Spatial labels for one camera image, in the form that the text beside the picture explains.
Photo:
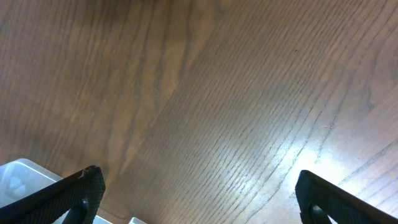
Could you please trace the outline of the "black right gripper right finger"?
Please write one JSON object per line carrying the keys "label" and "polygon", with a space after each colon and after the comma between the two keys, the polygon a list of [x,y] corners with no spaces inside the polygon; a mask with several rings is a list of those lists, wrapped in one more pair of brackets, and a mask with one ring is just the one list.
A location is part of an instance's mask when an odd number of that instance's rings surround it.
{"label": "black right gripper right finger", "polygon": [[309,170],[301,170],[295,194],[302,223],[397,223],[396,218]]}

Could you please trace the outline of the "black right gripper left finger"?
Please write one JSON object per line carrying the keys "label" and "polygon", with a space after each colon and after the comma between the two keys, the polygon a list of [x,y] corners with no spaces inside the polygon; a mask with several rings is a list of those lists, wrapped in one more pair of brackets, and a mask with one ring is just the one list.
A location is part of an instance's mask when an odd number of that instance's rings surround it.
{"label": "black right gripper left finger", "polygon": [[106,190],[98,166],[89,166],[67,178],[1,208],[1,223],[92,224]]}

